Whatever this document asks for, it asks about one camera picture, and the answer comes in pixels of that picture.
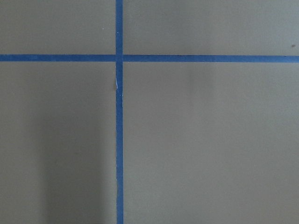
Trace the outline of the brown paper table cover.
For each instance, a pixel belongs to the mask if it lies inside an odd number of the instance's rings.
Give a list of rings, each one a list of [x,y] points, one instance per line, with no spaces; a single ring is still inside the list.
[[[126,0],[135,55],[299,53],[296,0]],[[296,224],[297,63],[124,63],[127,224]],[[114,62],[0,64],[0,221],[116,223]]]

